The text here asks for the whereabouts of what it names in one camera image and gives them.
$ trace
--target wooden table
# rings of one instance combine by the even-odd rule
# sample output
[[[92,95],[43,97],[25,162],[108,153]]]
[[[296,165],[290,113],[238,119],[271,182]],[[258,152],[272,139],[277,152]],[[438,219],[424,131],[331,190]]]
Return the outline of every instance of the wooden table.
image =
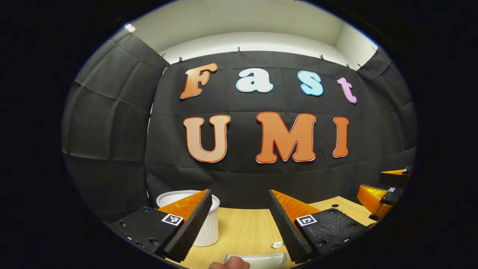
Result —
[[[338,204],[337,209],[363,225],[375,222],[368,218],[370,212],[365,207],[340,196],[310,205],[319,210],[326,210],[332,208],[333,204]],[[277,249],[271,247],[273,242],[282,241],[282,238],[269,209],[231,209],[219,207],[217,210],[219,240],[211,246],[191,247],[186,259],[177,264],[190,269],[207,269],[212,262],[222,263],[224,256],[227,254],[265,255],[287,253],[285,246]],[[290,261],[288,257],[287,263],[281,268],[288,269],[295,266],[297,265]]]

